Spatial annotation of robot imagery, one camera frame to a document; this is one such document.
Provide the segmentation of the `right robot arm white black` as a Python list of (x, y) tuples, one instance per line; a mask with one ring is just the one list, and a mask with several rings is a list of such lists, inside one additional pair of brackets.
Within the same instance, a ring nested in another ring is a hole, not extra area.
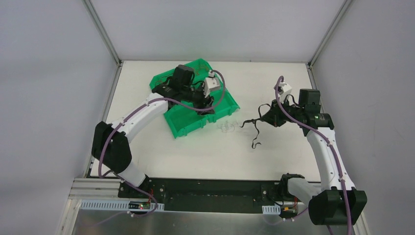
[(314, 189), (303, 176), (285, 174), (278, 195), (285, 201), (298, 198), (308, 207), (315, 225), (347, 225), (357, 222), (368, 199), (357, 190), (342, 162), (335, 137), (334, 124), (328, 113), (321, 112), (320, 91), (301, 89), (297, 103), (287, 99), (290, 91), (277, 88), (276, 99), (260, 120), (274, 127), (287, 122), (297, 124), (314, 153), (321, 189)]

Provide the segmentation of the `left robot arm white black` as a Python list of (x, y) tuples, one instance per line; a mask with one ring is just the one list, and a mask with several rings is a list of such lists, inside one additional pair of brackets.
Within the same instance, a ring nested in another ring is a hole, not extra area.
[(92, 155), (98, 160), (99, 178), (106, 176), (102, 170), (106, 166), (109, 173), (131, 184), (130, 191), (137, 198), (149, 193), (147, 175), (133, 162), (130, 143), (144, 127), (174, 106), (188, 108), (200, 116), (214, 113), (216, 104), (211, 93), (222, 88), (220, 75), (210, 70), (202, 81), (194, 78), (193, 68), (178, 65), (136, 108), (111, 123), (101, 121), (96, 125)]

